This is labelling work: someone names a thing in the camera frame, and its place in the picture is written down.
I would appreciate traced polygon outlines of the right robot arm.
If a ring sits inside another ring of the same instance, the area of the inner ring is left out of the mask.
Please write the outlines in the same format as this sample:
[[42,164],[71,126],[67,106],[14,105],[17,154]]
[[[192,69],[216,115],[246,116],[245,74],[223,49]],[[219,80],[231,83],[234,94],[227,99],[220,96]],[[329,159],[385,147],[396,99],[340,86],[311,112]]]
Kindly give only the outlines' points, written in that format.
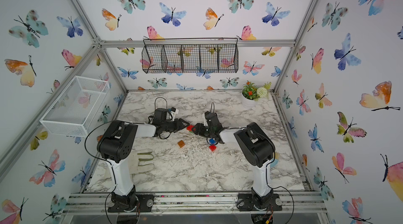
[[240,211],[281,211],[280,196],[270,185],[270,165],[275,161],[276,147],[263,129],[252,122],[238,128],[224,127],[217,113],[206,112],[204,122],[188,126],[195,135],[205,137],[210,145],[237,144],[253,167],[253,186],[250,193],[239,194],[237,208]]

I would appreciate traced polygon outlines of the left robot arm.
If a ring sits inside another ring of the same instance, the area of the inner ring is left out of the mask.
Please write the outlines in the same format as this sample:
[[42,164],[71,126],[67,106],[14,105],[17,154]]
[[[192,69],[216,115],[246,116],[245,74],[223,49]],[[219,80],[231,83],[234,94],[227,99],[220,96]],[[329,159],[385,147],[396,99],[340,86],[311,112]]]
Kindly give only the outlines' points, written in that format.
[[138,212],[141,200],[136,195],[135,185],[129,171],[129,155],[135,138],[160,137],[162,133],[176,133],[190,126],[190,123],[176,117],[178,110],[155,109],[148,123],[131,123],[114,120],[98,142],[101,154],[112,174],[115,189],[111,193],[108,212]]

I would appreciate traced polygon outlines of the orange lego brick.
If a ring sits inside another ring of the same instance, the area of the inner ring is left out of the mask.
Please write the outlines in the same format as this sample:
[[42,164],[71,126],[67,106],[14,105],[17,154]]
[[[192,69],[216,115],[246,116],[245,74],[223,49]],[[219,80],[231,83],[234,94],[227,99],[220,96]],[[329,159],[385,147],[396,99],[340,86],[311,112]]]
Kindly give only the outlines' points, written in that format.
[[184,143],[184,141],[179,141],[178,143],[178,146],[180,147],[180,148],[183,148],[184,146],[185,146],[185,143]]

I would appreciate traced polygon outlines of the small red lego brick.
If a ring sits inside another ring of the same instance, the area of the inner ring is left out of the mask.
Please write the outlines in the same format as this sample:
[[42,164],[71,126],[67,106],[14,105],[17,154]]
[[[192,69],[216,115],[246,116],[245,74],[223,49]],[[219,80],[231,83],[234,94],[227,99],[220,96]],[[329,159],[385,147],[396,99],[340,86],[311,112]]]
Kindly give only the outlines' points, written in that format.
[[210,146],[209,146],[209,149],[210,149],[212,152],[214,152],[214,151],[217,149],[217,146],[216,146],[216,145],[210,145]]

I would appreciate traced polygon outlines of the potted artificial plant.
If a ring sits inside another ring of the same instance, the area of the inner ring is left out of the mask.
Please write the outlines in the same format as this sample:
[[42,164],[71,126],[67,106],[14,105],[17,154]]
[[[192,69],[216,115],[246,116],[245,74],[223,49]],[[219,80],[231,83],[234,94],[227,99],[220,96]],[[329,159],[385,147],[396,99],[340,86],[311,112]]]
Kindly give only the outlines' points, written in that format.
[[270,88],[272,82],[267,82],[263,86],[258,87],[255,83],[247,81],[242,89],[241,103],[245,109],[252,109],[256,106],[260,99],[270,99]]

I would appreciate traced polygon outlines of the white mesh basket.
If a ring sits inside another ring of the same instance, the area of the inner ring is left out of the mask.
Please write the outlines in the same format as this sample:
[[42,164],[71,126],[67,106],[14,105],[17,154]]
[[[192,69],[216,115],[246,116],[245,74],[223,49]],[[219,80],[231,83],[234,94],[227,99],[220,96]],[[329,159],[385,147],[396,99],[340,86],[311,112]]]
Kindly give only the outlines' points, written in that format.
[[41,117],[52,134],[86,137],[110,85],[106,80],[75,76]]

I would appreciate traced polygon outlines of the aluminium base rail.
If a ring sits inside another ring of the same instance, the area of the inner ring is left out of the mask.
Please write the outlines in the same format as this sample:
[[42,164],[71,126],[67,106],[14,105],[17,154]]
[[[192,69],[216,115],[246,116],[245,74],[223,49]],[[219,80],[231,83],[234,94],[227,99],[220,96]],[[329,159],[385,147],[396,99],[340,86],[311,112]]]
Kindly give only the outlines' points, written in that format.
[[[138,193],[142,215],[169,214],[264,214],[267,210],[240,211],[237,208],[239,194],[246,192],[218,193]],[[320,193],[313,191],[284,191],[277,193],[282,202],[280,214],[325,214],[327,209]]]

